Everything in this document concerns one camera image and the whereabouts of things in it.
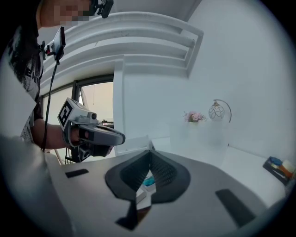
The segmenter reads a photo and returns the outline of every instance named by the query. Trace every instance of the lamp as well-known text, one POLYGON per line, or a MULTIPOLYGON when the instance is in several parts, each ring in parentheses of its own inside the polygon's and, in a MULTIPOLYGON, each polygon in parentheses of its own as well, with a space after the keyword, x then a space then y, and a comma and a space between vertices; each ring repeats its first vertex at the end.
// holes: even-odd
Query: lamp
POLYGON ((228 108, 230 110, 230 119, 229 119, 229 122, 230 122, 231 117, 232 117, 232 112, 231 112, 230 106, 223 100, 214 100, 214 104, 209 109, 209 117, 210 117, 210 119, 213 120, 213 121, 221 121, 223 119, 223 117, 224 117, 225 110, 221 105, 218 104, 217 101, 222 101, 228 106, 228 108))

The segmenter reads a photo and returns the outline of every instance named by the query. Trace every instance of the black rubber pad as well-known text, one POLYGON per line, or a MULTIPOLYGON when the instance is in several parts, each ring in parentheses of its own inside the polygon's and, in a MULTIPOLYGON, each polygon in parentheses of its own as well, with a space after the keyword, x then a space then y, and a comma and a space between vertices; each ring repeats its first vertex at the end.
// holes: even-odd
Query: black rubber pad
POLYGON ((215 193, 239 227, 242 227, 255 219, 256 216, 251 210, 247 208, 246 205, 243 204, 242 201, 229 189, 222 189, 215 193))
POLYGON ((66 172, 65 174, 68 178, 72 178, 75 176, 84 175, 86 173, 88 173, 88 170, 83 168, 83 169, 78 169, 75 171, 66 172))

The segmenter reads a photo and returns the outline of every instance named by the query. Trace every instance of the white table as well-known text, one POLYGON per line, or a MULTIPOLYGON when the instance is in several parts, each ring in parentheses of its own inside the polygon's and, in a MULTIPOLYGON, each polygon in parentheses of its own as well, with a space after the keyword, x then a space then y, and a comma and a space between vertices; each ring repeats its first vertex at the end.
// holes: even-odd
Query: white table
MULTIPOLYGON (((80 200, 78 204, 81 204, 83 210, 90 212, 88 214, 90 220, 93 218, 97 220, 96 216, 102 216, 103 220, 114 223, 120 218, 126 217, 130 202, 119 199, 113 194, 105 182, 105 174, 112 167, 140 153, 141 151, 95 162, 56 165, 56 167, 62 168, 63 172, 82 168, 88 170, 87 174, 71 179, 66 179, 66 176, 62 174, 56 177, 55 187, 57 192, 65 202, 68 201, 69 190, 75 192, 75 197, 79 197, 80 200)), ((154 237, 179 237, 182 235, 211 237, 226 235, 235 231, 238 229, 237 224, 216 195, 216 191, 223 189, 231 190, 255 216, 266 211, 266 205, 254 192, 222 170, 174 154, 170 154, 169 158, 187 168, 191 176, 190 184, 175 201, 152 204, 145 219, 139 223, 132 233, 154 237)))
POLYGON ((155 150, 173 153, 218 167, 252 190, 267 207, 285 197, 284 185, 262 167, 266 158, 229 146, 225 149, 224 155, 217 155, 207 161, 194 152, 184 152, 182 149, 178 150, 176 146, 172 147, 170 137, 156 138, 151 141, 155 150))

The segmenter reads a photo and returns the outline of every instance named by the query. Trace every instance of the pink flower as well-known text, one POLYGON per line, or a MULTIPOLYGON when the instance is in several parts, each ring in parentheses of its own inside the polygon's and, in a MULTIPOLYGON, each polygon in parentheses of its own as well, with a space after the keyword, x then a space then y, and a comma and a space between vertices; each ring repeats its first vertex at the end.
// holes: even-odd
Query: pink flower
POLYGON ((184 119, 186 122, 194 122, 197 123, 198 121, 205 120, 206 117, 201 113, 197 113, 195 111, 190 111, 188 113, 184 112, 184 119))

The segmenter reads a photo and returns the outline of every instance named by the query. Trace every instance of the window frame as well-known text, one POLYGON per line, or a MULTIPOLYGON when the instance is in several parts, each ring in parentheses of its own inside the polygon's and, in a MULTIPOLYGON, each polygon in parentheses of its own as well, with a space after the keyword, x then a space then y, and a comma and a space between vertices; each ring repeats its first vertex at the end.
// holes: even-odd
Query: window frame
MULTIPOLYGON (((70 88, 70 87, 72 87, 72 86, 73 86, 73 82, 68 83, 68 84, 66 84, 66 85, 63 85, 63 86, 61 86, 61 87, 58 87, 58 88, 52 90, 50 94, 52 95, 52 94, 54 94, 54 93, 56 93, 56 92, 62 91, 62 90, 64 90, 64 89, 68 89, 68 88, 70 88)), ((49 95, 49 92, 47 92, 46 94, 42 95, 42 96, 41 96, 41 97, 42 97, 42 100, 43 100, 45 97, 47 97, 48 95, 49 95)))
POLYGON ((72 83, 73 87, 72 87, 71 99, 75 101, 79 101, 80 90, 82 87, 106 83, 106 82, 113 82, 113 81, 114 81, 114 74, 94 76, 94 77, 89 77, 83 80, 75 80, 72 83))

